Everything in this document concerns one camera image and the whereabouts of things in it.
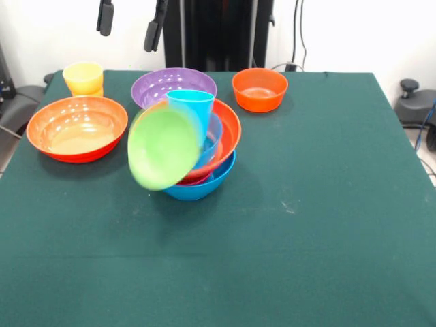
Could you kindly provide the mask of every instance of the table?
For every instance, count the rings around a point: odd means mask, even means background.
[[[105,72],[131,119],[142,72]],[[434,326],[436,197],[372,74],[288,73],[239,108],[233,171],[179,202],[136,184],[127,136],[81,166],[23,139],[0,180],[0,326]],[[60,73],[42,105],[68,96]]]

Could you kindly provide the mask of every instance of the stacked yellow cups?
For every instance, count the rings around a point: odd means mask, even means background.
[[[103,96],[103,68],[97,63],[74,63],[63,70],[63,78],[74,97]]]

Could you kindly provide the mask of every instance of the red bowl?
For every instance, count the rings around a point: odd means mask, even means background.
[[[27,137],[53,159],[84,164],[108,154],[121,139],[127,122],[127,112],[114,100],[69,97],[34,114]]]
[[[242,127],[235,111],[224,102],[216,99],[213,103],[212,111],[221,119],[223,123],[223,135],[221,143],[214,158],[207,165],[192,170],[183,179],[184,181],[192,181],[202,178],[218,168],[234,151],[239,143],[242,134]]]
[[[194,186],[194,185],[199,185],[201,183],[204,183],[205,181],[207,181],[209,179],[209,177],[211,177],[212,172],[209,172],[206,176],[202,176],[200,178],[197,179],[191,179],[191,180],[185,180],[183,179],[182,181],[178,182],[177,185],[178,186]]]

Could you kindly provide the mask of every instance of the small orange bowl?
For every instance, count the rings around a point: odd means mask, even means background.
[[[268,112],[280,106],[288,82],[282,74],[265,68],[249,68],[232,80],[239,106],[252,112]]]
[[[84,164],[108,154],[128,122],[122,105],[105,97],[68,97],[42,108],[27,125],[30,143],[70,164]]]

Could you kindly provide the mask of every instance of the blue bowl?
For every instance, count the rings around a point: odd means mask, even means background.
[[[230,170],[232,170],[235,161],[236,151],[233,151],[227,160],[225,160],[222,165],[213,171],[212,176],[207,182],[193,186],[175,185],[164,189],[164,192],[169,196],[182,201],[194,201],[202,199],[216,190],[218,186],[224,182]]]
[[[194,169],[201,168],[209,163],[217,152],[219,141],[223,135],[223,124],[219,117],[212,113],[211,121],[209,123],[209,130],[207,131],[206,140],[203,143],[200,158],[196,163]]]

